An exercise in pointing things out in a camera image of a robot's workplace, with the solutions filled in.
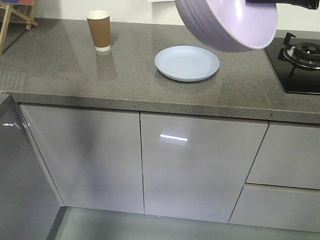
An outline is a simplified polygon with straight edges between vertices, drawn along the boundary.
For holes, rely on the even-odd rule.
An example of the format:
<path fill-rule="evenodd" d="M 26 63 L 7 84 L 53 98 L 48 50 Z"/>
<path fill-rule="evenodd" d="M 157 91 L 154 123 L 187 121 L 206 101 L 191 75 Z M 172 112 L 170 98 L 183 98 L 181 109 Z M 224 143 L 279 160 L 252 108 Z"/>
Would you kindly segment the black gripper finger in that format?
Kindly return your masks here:
<path fill-rule="evenodd" d="M 247 2 L 256 4 L 288 4 L 308 10 L 317 10 L 320 6 L 319 0 L 247 0 Z"/>

